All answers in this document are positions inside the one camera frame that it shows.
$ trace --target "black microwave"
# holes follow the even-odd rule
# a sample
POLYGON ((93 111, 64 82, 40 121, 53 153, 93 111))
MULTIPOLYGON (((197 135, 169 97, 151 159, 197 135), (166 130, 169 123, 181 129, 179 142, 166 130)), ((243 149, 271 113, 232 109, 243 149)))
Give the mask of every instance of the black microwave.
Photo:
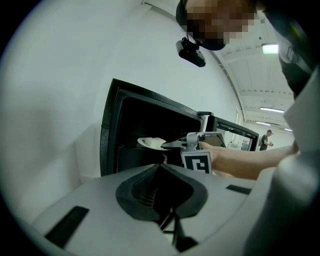
POLYGON ((113 79, 106 98, 100 135, 101 176, 130 168, 162 163, 182 165, 180 152, 160 151, 143 147, 138 138, 162 138, 167 142, 191 132, 232 132, 250 138, 254 151, 259 135, 238 124, 197 112, 154 91, 113 79))

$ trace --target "ceiling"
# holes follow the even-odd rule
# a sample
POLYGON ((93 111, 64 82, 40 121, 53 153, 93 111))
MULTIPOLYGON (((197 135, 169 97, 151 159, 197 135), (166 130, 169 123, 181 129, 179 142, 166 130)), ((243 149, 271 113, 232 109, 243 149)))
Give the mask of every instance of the ceiling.
MULTIPOLYGON (((145 0, 175 16, 179 0, 145 0)), ((263 54, 261 45, 276 42, 274 29, 263 13, 258 13, 248 32, 236 35, 213 54, 229 76, 242 107, 245 123, 271 123, 273 129, 289 128, 282 113, 260 107, 288 110, 293 92, 282 74, 278 54, 263 54)))

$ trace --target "fluorescent light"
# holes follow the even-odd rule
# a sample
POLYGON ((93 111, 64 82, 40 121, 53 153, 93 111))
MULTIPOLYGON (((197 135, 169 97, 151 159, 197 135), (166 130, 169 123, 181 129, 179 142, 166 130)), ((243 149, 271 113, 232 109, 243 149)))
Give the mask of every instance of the fluorescent light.
POLYGON ((257 123, 257 124, 260 124, 260 125, 271 126, 271 124, 265 123, 265 122, 256 122, 256 123, 257 123))
POLYGON ((273 111, 273 112, 278 112, 278 113, 284 113, 285 111, 282 109, 276 109, 276 108, 272 108, 272 107, 260 107, 261 110, 267 110, 267 111, 273 111))
POLYGON ((262 51, 264 54, 277 54, 278 45, 276 43, 263 43, 262 51))

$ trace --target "white wall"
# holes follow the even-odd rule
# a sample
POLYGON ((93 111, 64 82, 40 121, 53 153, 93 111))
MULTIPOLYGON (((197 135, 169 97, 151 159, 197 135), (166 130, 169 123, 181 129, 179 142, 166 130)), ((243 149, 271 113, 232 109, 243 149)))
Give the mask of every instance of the white wall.
POLYGON ((239 105, 211 53, 202 51, 204 68, 179 58, 179 25, 140 3, 43 2, 10 43, 0 70, 1 186, 22 219, 32 222, 100 175, 100 129, 113 78, 234 122, 239 105))
POLYGON ((273 132, 273 135, 268 138, 268 142, 272 142, 273 146, 268 146, 266 150, 277 149, 285 146, 290 146, 293 144, 295 137, 291 132, 286 132, 282 130, 272 129, 272 127, 267 126, 259 126, 254 124, 243 125, 244 127, 258 133, 260 136, 267 133, 268 130, 273 132))
POLYGON ((140 4, 42 2, 6 49, 0 182, 11 210, 29 223, 81 184, 75 144, 90 129, 94 109, 86 88, 97 84, 96 66, 118 43, 111 35, 140 4))

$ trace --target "white ceiling beam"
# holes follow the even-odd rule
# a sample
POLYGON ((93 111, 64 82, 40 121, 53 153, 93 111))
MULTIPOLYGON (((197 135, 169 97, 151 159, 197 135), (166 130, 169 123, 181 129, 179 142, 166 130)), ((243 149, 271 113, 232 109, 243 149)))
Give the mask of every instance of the white ceiling beam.
POLYGON ((283 113, 261 110, 260 107, 248 107, 248 106, 246 106, 244 108, 244 111, 263 113, 263 114, 266 114, 268 116, 275 116, 275 117, 282 117, 284 115, 283 113))
POLYGON ((255 116, 255 115, 250 115, 247 114, 246 115, 248 122, 262 122, 262 123, 271 123, 272 126, 281 126, 281 127, 285 127, 288 128, 288 124, 285 120, 273 120, 272 118, 264 118, 261 116, 255 116))
POLYGON ((245 109, 244 109, 245 105, 244 105, 244 102, 243 102, 243 100, 241 98, 239 85, 238 85, 238 82, 237 82, 237 80, 235 78, 235 75, 234 75, 233 71, 231 70, 231 68, 227 67, 225 59, 223 58, 222 54, 219 51, 211 51, 211 53, 215 58, 217 58, 221 62, 223 68, 225 68, 226 72, 228 73, 229 78, 230 78, 231 83, 232 83, 231 86, 234 88, 235 93, 237 94, 236 96, 237 96, 237 98, 239 100, 239 104, 240 104, 240 107, 242 109, 243 121, 246 121, 247 118, 246 118, 246 113, 245 113, 245 109))
POLYGON ((264 98, 276 98, 276 99, 286 99, 294 101, 294 96, 289 93, 279 93, 279 92, 265 92, 265 91, 241 91, 240 95, 243 97, 264 97, 264 98))
POLYGON ((262 48, 259 47, 259 48, 241 50, 241 51, 236 51, 229 54, 224 54, 223 58, 226 64, 231 64, 241 60, 246 60, 251 57, 260 56, 262 54, 263 54, 262 48))
POLYGON ((286 125, 271 125, 271 126, 268 126, 268 125, 263 125, 263 124, 257 124, 255 121, 246 121, 244 122, 245 124, 247 125, 253 125, 253 126, 257 126, 259 128, 266 128, 266 129, 270 129, 270 130, 279 130, 281 132, 284 132, 284 133, 291 133, 290 131, 286 131, 285 128, 289 129, 289 127, 286 125))

